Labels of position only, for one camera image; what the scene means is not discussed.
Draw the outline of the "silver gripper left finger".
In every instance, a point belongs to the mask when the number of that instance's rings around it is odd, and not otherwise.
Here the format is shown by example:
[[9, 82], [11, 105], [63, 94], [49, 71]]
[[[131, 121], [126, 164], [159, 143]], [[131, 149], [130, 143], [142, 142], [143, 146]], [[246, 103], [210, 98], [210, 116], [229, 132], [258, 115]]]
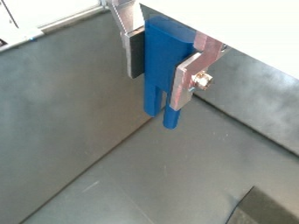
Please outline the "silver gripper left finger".
[[145, 73], [146, 28], [145, 16], [138, 0], [107, 0], [126, 49], [127, 74], [137, 78]]

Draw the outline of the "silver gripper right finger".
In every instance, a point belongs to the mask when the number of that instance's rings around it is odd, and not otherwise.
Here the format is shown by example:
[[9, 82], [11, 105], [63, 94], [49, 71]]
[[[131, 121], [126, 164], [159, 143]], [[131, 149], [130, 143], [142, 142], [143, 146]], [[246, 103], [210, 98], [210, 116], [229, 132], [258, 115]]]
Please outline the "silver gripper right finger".
[[209, 67], [230, 50], [229, 46], [207, 34], [197, 31], [195, 53], [175, 68], [171, 108], [178, 111], [193, 98], [197, 88], [206, 90], [213, 82]]

